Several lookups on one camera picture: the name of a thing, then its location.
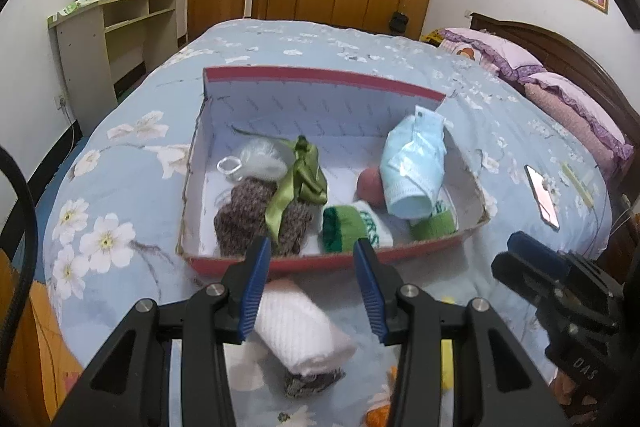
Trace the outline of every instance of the wooden headboard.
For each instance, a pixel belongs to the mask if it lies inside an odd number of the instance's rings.
[[[473,13],[471,29],[485,30],[515,42],[534,55],[547,70],[567,77],[584,89],[609,113],[625,133],[627,142],[637,151],[635,158],[623,166],[611,184],[623,190],[633,203],[640,194],[640,115],[609,73],[569,39],[539,26],[499,21]]]

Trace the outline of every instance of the screw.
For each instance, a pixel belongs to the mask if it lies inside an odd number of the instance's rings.
[[[218,282],[207,286],[207,295],[209,297],[220,297],[226,291],[225,285]]]
[[[414,286],[413,284],[405,284],[400,288],[400,293],[403,296],[412,299],[417,296],[418,293],[420,293],[420,290],[418,290],[418,286]]]
[[[471,301],[471,305],[477,312],[485,312],[489,309],[489,302],[481,297],[476,297],[475,299],[473,299]]]
[[[136,311],[140,313],[146,313],[151,311],[151,308],[154,307],[154,302],[151,299],[140,299],[136,302]]]

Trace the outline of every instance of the blue floral bedspread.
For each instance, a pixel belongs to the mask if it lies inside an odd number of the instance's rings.
[[[50,301],[71,352],[86,365],[133,304],[189,298],[201,280],[175,253],[186,158],[202,103],[202,70],[225,64],[305,66],[374,74],[446,93],[439,108],[483,187],[488,225],[464,245],[398,265],[407,282],[435,298],[488,298],[545,378],[548,343],[534,310],[491,276],[510,234],[594,257],[607,244],[609,199],[594,160],[558,123],[507,83],[466,58],[430,45],[307,22],[219,24],[154,71],[95,130],[60,187],[44,241]],[[561,172],[587,176],[589,210]],[[559,232],[540,219],[524,166],[545,174]],[[346,377],[310,399],[284,396],[284,371],[254,336],[226,348],[239,426],[353,427],[388,403],[386,372],[397,351],[370,333],[354,274],[304,273],[296,283],[358,344]],[[174,353],[179,352],[174,343]],[[179,357],[172,360],[172,425],[180,425]],[[444,408],[444,415],[450,407]]]

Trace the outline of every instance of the smartphone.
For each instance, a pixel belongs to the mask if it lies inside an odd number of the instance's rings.
[[[551,194],[549,194],[549,191],[544,187],[544,176],[536,172],[536,170],[529,165],[525,166],[524,169],[527,171],[527,178],[529,178],[529,184],[531,185],[531,190],[533,190],[533,197],[536,198],[536,203],[540,209],[542,221],[557,232],[560,230],[560,223],[558,223],[558,216],[556,216]]]

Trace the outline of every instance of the cardboard box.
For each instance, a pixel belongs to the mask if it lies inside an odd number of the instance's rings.
[[[328,182],[328,204],[354,200],[356,181],[380,162],[386,135],[415,105],[435,110],[444,95],[386,78],[335,70],[240,66],[204,70],[204,101],[191,143],[177,251],[203,275],[220,275],[239,258],[220,257],[213,218],[233,184],[216,164],[248,138],[233,128],[318,146]],[[432,241],[412,242],[406,222],[385,216],[394,230],[393,248],[381,248],[383,262],[423,255],[456,245],[487,223],[484,197],[462,152],[445,131],[443,193],[453,206],[458,231]],[[351,252],[321,252],[311,230],[300,255],[272,257],[272,271],[334,269],[351,265]]]

